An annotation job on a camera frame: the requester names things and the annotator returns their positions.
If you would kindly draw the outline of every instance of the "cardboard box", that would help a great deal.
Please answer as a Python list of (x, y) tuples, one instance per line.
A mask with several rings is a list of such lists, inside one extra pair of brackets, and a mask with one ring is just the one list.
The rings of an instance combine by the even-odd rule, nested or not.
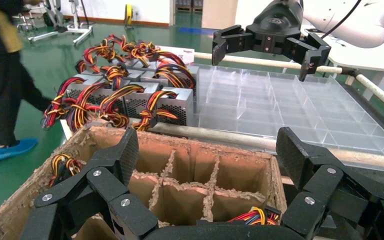
[[(123, 134), (123, 129), (83, 128), (57, 148), (0, 206), (0, 240), (19, 239), (33, 199), (49, 187), (54, 155), (87, 162)], [(160, 227), (194, 225), (199, 219), (228, 221), (266, 204), (286, 210), (279, 166), (270, 154), (148, 132), (138, 132), (138, 138), (139, 161), (128, 188), (158, 217)], [(98, 216), (85, 226), (75, 239), (93, 239), (92, 228), (103, 231), (99, 239), (114, 239)]]

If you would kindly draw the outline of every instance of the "blue shoe cover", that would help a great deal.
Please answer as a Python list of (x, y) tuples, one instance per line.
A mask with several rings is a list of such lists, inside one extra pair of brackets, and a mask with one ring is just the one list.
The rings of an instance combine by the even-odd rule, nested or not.
[(36, 138), (26, 138), (19, 141), (18, 145), (0, 148), (0, 160), (25, 154), (38, 144)]

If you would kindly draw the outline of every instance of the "black wire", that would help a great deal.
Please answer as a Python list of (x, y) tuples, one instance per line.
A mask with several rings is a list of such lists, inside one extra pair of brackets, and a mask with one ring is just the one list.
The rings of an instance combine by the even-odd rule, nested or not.
[(83, 7), (83, 13), (84, 13), (84, 18), (86, 19), (87, 28), (89, 28), (89, 19), (88, 19), (88, 16), (86, 15), (85, 4), (83, 4), (83, 0), (80, 0), (80, 1), (81, 1), (81, 6)]
[(342, 18), (341, 21), (339, 21), (334, 27), (332, 27), (331, 30), (327, 31), (323, 36), (321, 36), (322, 39), (324, 39), (326, 36), (329, 36), (333, 31), (335, 31), (347, 18), (354, 12), (354, 10), (357, 8), (357, 6), (360, 4), (362, 0), (357, 0), (355, 5), (351, 8), (351, 10), (345, 15), (345, 17)]

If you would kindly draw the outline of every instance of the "black pants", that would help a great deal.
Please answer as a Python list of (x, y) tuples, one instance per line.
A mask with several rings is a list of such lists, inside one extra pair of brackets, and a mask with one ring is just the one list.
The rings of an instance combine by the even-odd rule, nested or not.
[(50, 99), (43, 97), (21, 63), (20, 53), (0, 55), (0, 145), (16, 144), (14, 129), (21, 100), (44, 112)]

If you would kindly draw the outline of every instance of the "human hand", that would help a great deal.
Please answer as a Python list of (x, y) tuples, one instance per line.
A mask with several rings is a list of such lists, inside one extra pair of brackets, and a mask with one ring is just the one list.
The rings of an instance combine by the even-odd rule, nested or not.
[(24, 0), (24, 4), (30, 5), (38, 5), (42, 2), (42, 0)]

